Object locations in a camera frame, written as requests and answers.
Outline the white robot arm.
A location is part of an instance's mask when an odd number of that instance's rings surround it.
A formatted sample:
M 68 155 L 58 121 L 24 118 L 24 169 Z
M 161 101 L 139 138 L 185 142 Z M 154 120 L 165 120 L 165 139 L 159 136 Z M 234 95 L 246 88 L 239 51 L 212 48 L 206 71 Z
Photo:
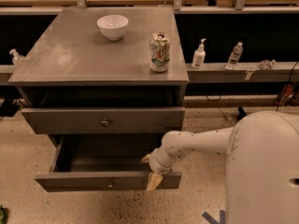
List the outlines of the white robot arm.
M 231 128 L 204 133 L 171 131 L 142 161 L 155 190 L 189 153 L 226 155 L 225 224 L 299 224 L 299 116 L 251 113 Z

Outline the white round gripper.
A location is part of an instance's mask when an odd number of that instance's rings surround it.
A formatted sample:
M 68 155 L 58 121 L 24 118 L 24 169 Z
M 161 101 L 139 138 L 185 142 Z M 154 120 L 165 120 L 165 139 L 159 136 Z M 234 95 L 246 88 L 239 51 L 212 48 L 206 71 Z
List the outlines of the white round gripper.
M 167 174 L 173 165 L 173 159 L 161 148 L 154 149 L 150 154 L 142 158 L 141 162 L 149 162 L 149 167 L 152 171 L 149 173 L 147 191 L 156 190 L 163 180 L 162 175 Z

